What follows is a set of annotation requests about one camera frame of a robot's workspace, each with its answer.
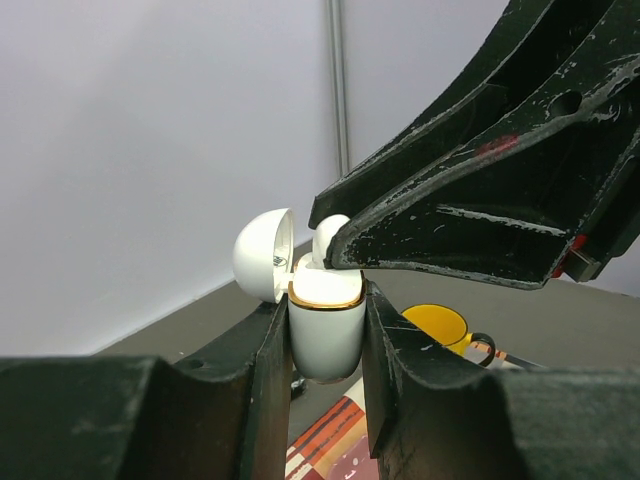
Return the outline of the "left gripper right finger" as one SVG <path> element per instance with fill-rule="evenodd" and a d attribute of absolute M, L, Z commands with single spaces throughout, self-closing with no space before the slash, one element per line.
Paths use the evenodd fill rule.
<path fill-rule="evenodd" d="M 639 372 L 487 369 L 366 285 L 362 371 L 383 479 L 635 479 Z"/>

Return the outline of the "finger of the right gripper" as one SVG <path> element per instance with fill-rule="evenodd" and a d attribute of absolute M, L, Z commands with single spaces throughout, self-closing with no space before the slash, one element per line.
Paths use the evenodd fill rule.
<path fill-rule="evenodd" d="M 367 213 L 402 182 L 523 104 L 602 23 L 608 1 L 511 1 L 449 87 L 393 140 L 313 203 L 309 225 Z"/>

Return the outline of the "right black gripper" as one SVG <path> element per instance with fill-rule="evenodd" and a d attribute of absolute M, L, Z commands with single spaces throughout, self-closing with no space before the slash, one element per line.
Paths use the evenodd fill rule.
<path fill-rule="evenodd" d="M 335 269 L 539 289 L 597 278 L 639 236 L 639 5 L 602 23 L 523 104 L 340 228 Z"/>

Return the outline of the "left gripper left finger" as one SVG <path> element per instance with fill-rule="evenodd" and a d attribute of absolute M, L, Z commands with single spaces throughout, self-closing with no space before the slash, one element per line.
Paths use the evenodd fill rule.
<path fill-rule="evenodd" d="M 292 361 L 264 303 L 193 354 L 5 358 L 5 479 L 281 479 Z"/>

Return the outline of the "white charging case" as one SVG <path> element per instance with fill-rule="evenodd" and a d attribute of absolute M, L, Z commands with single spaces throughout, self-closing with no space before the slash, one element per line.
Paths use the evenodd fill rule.
<path fill-rule="evenodd" d="M 312 265 L 312 249 L 293 260 L 293 214 L 267 211 L 239 233 L 233 249 L 236 282 L 248 295 L 287 307 L 293 362 L 317 383 L 348 378 L 361 358 L 365 277 L 359 269 Z"/>

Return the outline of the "white earbud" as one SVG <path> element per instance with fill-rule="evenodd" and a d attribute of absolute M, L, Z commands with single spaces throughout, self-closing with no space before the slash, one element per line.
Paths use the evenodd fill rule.
<path fill-rule="evenodd" d="M 323 219 L 316 227 L 312 241 L 312 265 L 317 269 L 325 268 L 328 247 L 342 226 L 350 218 L 343 214 L 335 214 Z"/>

